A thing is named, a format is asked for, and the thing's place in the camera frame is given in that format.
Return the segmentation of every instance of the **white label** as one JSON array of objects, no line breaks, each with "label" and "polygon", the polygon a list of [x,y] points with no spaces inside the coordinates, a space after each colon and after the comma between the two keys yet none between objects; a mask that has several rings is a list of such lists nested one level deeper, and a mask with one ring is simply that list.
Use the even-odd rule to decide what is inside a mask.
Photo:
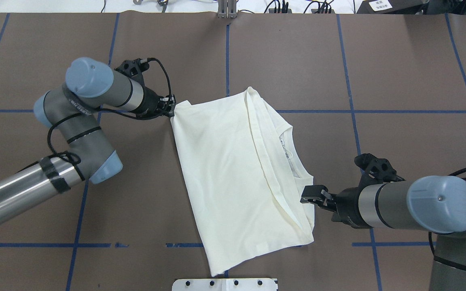
[{"label": "white label", "polygon": [[384,11],[386,9],[393,8],[388,0],[377,0],[370,2],[371,9],[373,11]]}]

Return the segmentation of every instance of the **silver metal tube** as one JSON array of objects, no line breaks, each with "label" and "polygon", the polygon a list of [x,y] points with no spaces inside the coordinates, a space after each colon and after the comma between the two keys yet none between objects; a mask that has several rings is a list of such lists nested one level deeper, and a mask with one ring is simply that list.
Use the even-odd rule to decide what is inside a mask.
[{"label": "silver metal tube", "polygon": [[[57,157],[51,162],[70,187],[81,182],[72,164]],[[0,181],[0,224],[55,195],[57,190],[39,164]]]}]

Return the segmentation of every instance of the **white floor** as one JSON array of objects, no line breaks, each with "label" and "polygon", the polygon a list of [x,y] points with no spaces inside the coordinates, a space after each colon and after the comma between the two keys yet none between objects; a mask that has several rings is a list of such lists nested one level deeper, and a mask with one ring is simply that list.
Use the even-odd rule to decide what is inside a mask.
[{"label": "white floor", "polygon": [[[263,13],[270,0],[239,0],[238,10],[248,9]],[[362,0],[355,0],[359,8]],[[308,0],[290,0],[289,8],[293,13],[303,13]],[[354,13],[353,0],[334,0],[332,7],[335,13]],[[104,7],[104,0],[0,0],[0,12],[19,13],[98,13]],[[168,13],[217,11],[218,4],[214,0],[169,0]],[[161,12],[156,0],[144,0],[135,5],[133,0],[106,0],[104,12],[122,11]]]}]

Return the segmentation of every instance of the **folded garment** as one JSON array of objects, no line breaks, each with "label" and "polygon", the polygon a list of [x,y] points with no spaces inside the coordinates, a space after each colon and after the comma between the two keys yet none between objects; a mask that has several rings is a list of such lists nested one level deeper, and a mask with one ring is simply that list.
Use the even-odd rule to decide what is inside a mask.
[{"label": "folded garment", "polygon": [[314,238],[314,205],[300,203],[313,177],[288,124],[256,90],[176,105],[172,127],[212,276]]}]

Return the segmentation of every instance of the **blue joint cap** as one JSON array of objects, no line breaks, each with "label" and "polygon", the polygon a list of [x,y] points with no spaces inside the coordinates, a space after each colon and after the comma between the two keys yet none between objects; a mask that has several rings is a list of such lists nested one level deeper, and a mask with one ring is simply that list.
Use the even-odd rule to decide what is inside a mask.
[{"label": "blue joint cap", "polygon": [[96,170],[96,172],[89,178],[93,184],[103,182],[110,177],[116,175],[123,169],[122,161],[116,151],[114,151],[107,160]]},{"label": "blue joint cap", "polygon": [[466,231],[466,182],[453,176],[427,176],[407,191],[407,208],[422,227],[437,234]]},{"label": "blue joint cap", "polygon": [[98,97],[111,88],[113,81],[111,68],[90,57],[74,60],[66,71],[66,85],[79,97]]},{"label": "blue joint cap", "polygon": [[46,117],[46,112],[44,112],[44,98],[46,98],[46,94],[41,96],[34,104],[34,114],[35,118],[44,124],[46,127],[52,127],[52,123]]}]

